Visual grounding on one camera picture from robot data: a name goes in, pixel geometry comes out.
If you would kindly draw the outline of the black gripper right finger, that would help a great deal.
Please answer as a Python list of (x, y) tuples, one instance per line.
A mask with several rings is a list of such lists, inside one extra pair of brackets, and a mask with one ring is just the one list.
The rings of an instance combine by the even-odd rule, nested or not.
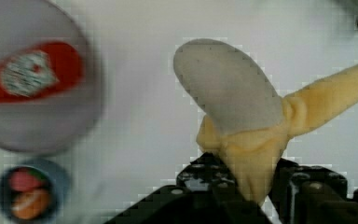
[(358, 189), (347, 191), (337, 172), (281, 159), (268, 196), (282, 224), (358, 224)]

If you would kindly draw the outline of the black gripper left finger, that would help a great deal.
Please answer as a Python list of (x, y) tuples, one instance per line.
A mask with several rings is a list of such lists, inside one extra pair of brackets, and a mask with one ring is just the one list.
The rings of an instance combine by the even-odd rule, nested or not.
[(104, 224), (272, 224), (257, 203), (244, 199), (234, 175), (211, 153)]

